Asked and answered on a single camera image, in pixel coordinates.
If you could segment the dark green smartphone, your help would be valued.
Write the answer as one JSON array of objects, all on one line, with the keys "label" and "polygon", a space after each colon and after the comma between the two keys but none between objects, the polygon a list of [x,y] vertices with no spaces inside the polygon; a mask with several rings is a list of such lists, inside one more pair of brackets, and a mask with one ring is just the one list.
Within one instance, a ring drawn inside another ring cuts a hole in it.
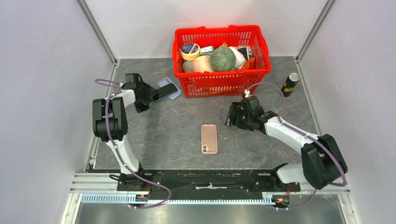
[{"label": "dark green smartphone", "polygon": [[156,93],[154,94],[153,99],[155,101],[158,101],[176,93],[177,91],[178,88],[173,83],[169,83],[163,87],[156,89]]}]

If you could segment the beige paper bag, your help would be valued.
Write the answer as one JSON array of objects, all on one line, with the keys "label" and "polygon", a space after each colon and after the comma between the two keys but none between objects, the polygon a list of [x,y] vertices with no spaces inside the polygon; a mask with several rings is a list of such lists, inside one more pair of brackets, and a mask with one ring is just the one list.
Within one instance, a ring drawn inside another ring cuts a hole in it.
[{"label": "beige paper bag", "polygon": [[182,68],[184,72],[213,72],[213,69],[210,65],[210,55],[203,55],[197,57],[193,61],[185,61],[182,64]]}]

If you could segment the green patterned ball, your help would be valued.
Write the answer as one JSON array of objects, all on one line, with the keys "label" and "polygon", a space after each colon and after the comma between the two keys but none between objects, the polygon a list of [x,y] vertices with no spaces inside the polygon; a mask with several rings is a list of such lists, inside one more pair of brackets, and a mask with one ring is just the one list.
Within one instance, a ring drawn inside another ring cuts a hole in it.
[{"label": "green patterned ball", "polygon": [[236,56],[234,52],[225,46],[215,49],[210,56],[210,66],[215,72],[232,71],[235,68]]}]

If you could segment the black yellow drink can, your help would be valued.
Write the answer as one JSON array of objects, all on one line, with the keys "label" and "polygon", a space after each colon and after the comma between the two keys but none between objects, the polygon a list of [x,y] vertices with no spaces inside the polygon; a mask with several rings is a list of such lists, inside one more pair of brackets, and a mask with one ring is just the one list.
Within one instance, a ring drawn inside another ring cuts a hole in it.
[{"label": "black yellow drink can", "polygon": [[291,95],[291,93],[295,89],[295,87],[296,87],[297,83],[299,82],[299,80],[300,80],[300,75],[295,73],[295,72],[290,73],[287,76],[287,78],[286,78],[286,80],[285,80],[285,82],[284,82],[284,84],[283,84],[283,86],[281,88],[281,92],[282,92],[284,97],[289,97]]}]

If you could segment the pink phone case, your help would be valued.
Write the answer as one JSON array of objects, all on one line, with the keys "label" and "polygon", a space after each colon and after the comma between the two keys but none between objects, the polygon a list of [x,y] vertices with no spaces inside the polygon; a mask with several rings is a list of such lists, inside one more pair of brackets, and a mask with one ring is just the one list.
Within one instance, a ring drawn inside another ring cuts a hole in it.
[{"label": "pink phone case", "polygon": [[216,125],[204,124],[201,126],[201,151],[204,154],[216,154],[218,152]]}]

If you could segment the orange snack packet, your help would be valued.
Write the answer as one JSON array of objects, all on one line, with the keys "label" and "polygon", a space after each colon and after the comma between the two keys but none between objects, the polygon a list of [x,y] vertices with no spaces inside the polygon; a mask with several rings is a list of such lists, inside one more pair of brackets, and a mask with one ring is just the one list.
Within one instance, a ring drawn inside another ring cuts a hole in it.
[{"label": "orange snack packet", "polygon": [[241,66],[240,70],[252,70],[255,69],[255,67],[256,67],[255,57],[252,57]]}]

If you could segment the dark smartphone on table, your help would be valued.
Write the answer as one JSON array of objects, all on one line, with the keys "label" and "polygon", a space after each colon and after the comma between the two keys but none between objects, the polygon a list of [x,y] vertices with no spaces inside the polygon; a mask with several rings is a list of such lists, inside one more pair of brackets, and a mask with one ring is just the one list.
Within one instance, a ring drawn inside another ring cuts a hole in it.
[{"label": "dark smartphone on table", "polygon": [[134,105],[137,113],[143,113],[149,110],[149,106],[142,102],[135,102]]}]

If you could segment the lilac phone case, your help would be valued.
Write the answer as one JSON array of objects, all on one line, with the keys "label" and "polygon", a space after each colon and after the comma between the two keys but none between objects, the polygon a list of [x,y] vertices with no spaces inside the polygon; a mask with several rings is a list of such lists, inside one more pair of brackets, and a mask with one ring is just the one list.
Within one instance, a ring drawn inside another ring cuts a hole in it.
[{"label": "lilac phone case", "polygon": [[181,89],[174,83],[174,81],[172,79],[170,79],[169,77],[164,77],[163,79],[161,79],[157,82],[159,87],[163,87],[169,83],[173,83],[178,88],[178,91],[176,93],[168,96],[170,99],[174,100],[175,98],[179,97],[182,93]]}]

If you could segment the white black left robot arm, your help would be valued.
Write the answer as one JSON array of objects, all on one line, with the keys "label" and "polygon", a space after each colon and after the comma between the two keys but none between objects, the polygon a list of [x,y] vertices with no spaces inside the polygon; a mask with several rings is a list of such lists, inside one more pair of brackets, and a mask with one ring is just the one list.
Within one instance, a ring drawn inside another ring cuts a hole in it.
[{"label": "white black left robot arm", "polygon": [[145,188],[147,179],[137,173],[140,162],[132,152],[127,139],[128,121],[126,107],[134,105],[138,113],[148,111],[156,89],[145,83],[138,73],[125,75],[124,83],[96,79],[95,83],[116,90],[107,98],[95,99],[92,102],[92,128],[96,137],[106,143],[114,153],[120,166],[120,172],[131,175],[128,184],[134,190]]}]

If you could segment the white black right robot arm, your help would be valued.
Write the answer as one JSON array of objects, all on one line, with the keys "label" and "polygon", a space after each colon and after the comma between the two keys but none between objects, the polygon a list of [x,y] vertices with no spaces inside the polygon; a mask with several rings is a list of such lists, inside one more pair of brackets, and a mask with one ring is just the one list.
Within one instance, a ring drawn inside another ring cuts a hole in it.
[{"label": "white black right robot arm", "polygon": [[226,126],[259,131],[276,138],[301,155],[301,163],[281,165],[270,177],[272,189],[281,191],[292,182],[310,184],[315,189],[328,185],[347,185],[348,171],[336,140],[329,134],[322,136],[306,132],[272,111],[264,111],[256,96],[243,98],[230,105]]}]

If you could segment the masking tape roll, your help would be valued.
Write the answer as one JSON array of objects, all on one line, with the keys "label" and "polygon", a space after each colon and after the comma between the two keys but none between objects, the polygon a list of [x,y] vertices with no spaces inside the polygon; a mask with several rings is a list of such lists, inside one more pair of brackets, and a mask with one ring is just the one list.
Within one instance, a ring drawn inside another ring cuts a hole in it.
[{"label": "masking tape roll", "polygon": [[180,48],[181,57],[186,61],[194,61],[200,56],[200,46],[193,42],[185,43]]}]

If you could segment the red plastic shopping basket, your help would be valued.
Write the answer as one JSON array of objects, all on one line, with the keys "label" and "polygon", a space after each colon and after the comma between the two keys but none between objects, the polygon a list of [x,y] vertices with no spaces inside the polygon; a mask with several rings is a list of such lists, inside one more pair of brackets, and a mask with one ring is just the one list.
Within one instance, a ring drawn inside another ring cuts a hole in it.
[{"label": "red plastic shopping basket", "polygon": [[[249,46],[252,49],[254,68],[222,72],[185,72],[180,52],[185,43],[200,47]],[[241,95],[249,86],[262,81],[271,71],[269,49],[258,25],[229,25],[226,28],[179,28],[175,30],[172,46],[173,73],[179,80],[187,98]]]}]

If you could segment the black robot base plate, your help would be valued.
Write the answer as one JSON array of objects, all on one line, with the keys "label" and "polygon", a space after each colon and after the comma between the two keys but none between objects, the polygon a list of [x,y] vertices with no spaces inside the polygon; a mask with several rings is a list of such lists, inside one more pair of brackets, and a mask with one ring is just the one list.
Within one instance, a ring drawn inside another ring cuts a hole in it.
[{"label": "black robot base plate", "polygon": [[150,200],[260,199],[263,192],[299,192],[298,183],[283,184],[275,169],[146,169],[134,175],[110,175],[118,191],[148,195]]}]

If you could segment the black white packet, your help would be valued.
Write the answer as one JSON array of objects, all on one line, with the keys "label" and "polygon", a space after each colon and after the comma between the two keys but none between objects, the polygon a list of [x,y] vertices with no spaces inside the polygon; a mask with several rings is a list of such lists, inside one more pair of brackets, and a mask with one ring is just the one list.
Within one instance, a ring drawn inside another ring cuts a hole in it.
[{"label": "black white packet", "polygon": [[247,61],[254,57],[253,51],[250,46],[241,46],[238,47],[237,50],[245,57]]}]

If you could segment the white plastic bag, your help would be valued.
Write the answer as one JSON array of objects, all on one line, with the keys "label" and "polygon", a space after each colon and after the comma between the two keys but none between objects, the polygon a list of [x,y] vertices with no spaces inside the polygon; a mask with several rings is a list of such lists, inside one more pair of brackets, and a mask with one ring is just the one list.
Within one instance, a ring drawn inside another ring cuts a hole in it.
[{"label": "white plastic bag", "polygon": [[235,55],[235,69],[241,69],[243,65],[246,63],[246,58],[244,55],[237,50],[236,47],[228,47]]}]

